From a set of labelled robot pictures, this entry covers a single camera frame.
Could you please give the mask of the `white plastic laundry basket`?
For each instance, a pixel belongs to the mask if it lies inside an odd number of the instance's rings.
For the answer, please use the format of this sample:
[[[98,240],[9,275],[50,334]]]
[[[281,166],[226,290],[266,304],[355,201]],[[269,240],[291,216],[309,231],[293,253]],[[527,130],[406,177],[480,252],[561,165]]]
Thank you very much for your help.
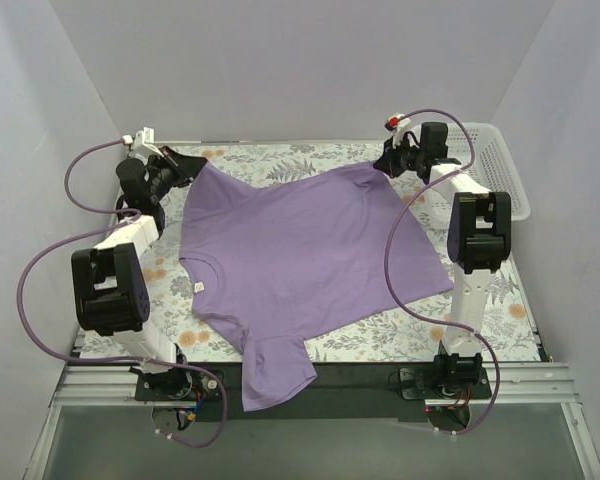
[[[523,221],[531,208],[513,158],[500,130],[488,123],[464,124],[475,150],[475,161],[468,174],[491,191],[505,191],[511,197],[512,220]],[[424,194],[424,211],[429,226],[436,230],[448,228],[451,206],[436,191]]]

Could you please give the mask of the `purple t shirt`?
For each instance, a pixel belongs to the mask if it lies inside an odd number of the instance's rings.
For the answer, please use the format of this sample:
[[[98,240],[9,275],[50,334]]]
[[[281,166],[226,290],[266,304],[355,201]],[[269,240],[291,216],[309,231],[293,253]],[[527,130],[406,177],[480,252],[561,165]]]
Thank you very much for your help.
[[[243,358],[246,411],[317,376],[307,340],[449,290],[419,221],[370,163],[254,188],[206,165],[183,209],[193,312]]]

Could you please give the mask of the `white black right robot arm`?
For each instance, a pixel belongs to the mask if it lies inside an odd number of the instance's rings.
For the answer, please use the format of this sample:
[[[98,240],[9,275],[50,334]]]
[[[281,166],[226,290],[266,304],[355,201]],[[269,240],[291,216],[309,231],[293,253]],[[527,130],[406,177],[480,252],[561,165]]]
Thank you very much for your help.
[[[451,207],[447,254],[453,264],[451,314],[439,352],[430,363],[407,367],[398,378],[405,398],[439,395],[468,400],[486,387],[482,336],[487,290],[511,252],[511,197],[475,181],[469,168],[448,153],[449,128],[425,122],[414,132],[403,114],[385,123],[391,134],[374,168],[391,178],[415,173]]]

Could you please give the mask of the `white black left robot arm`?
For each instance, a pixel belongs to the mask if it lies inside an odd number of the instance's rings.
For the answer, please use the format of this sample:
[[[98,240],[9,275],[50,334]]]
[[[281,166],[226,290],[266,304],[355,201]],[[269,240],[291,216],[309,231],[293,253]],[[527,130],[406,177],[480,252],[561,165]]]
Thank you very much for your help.
[[[139,362],[131,371],[141,384],[173,399],[193,390],[181,348],[150,320],[150,296],[140,259],[165,228],[161,200],[199,175],[207,159],[164,146],[143,160],[131,149],[116,167],[121,195],[116,229],[91,249],[71,256],[76,314],[80,327],[109,337]]]

